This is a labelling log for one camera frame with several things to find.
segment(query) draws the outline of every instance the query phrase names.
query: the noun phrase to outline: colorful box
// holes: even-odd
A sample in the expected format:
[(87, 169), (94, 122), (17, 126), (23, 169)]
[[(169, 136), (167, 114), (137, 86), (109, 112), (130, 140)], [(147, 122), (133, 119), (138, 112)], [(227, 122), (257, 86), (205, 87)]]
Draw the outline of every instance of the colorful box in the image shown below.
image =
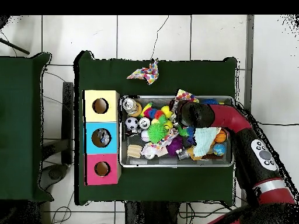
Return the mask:
[[(105, 129), (110, 135), (110, 142), (106, 147), (97, 147), (92, 137), (97, 129)], [(117, 122), (87, 122), (86, 123), (86, 153), (107, 154), (117, 153), (119, 143), (119, 126)]]
[[(108, 167), (105, 176), (100, 176), (96, 172), (95, 167), (101, 162), (104, 162)], [(87, 155), (86, 168), (87, 186), (117, 184), (121, 175), (121, 166), (119, 165), (117, 154)]]
[[(103, 99), (107, 103), (105, 113), (97, 113), (94, 110), (95, 101)], [(84, 90), (86, 122), (118, 122), (119, 94), (114, 90)]]

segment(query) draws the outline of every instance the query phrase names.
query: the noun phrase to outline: pink box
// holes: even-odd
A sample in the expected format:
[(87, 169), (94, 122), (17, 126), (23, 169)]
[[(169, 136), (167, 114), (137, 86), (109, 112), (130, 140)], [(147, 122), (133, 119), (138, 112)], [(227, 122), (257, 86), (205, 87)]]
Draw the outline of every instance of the pink box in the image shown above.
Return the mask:
[[(108, 174), (106, 174), (105, 176), (100, 176), (95, 171), (95, 166), (99, 162), (105, 162), (109, 168)], [(121, 174), (118, 155), (116, 153), (98, 155), (87, 154), (87, 171), (85, 171), (85, 173), (87, 175), (86, 186), (117, 184)]]

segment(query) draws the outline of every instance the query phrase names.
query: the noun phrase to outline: orange ball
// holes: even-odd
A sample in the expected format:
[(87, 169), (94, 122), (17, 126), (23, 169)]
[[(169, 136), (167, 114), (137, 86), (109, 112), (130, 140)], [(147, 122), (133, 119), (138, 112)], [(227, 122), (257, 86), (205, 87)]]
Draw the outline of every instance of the orange ball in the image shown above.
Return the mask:
[(217, 136), (216, 136), (216, 138), (214, 139), (214, 141), (219, 143), (219, 142), (224, 142), (226, 139), (227, 139), (227, 135), (226, 135), (226, 133), (225, 133), (223, 130), (221, 130), (221, 131), (217, 134)]

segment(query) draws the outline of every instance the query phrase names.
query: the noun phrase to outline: green cloth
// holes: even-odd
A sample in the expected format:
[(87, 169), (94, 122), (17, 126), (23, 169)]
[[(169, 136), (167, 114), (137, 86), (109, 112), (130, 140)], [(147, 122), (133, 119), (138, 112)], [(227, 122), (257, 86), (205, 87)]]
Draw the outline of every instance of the green cloth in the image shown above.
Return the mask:
[(41, 72), (50, 54), (0, 57), (0, 199), (52, 201), (39, 189)]
[(152, 84), (126, 79), (149, 61), (96, 60), (81, 52), (75, 62), (75, 88), (79, 89), (79, 190), (75, 200), (92, 201), (201, 201), (232, 204), (233, 166), (195, 168), (122, 168), (116, 185), (84, 185), (82, 90), (116, 90), (122, 95), (174, 95), (183, 89), (194, 95), (235, 97), (237, 61), (159, 61), (159, 78)]

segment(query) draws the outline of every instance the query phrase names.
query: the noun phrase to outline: stacked boxes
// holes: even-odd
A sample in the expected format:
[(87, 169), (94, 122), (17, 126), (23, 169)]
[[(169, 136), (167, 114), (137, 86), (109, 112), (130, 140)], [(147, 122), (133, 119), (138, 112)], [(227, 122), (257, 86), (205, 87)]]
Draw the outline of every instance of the stacked boxes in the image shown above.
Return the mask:
[(84, 90), (85, 185), (117, 184), (121, 175), (119, 94), (114, 90)]

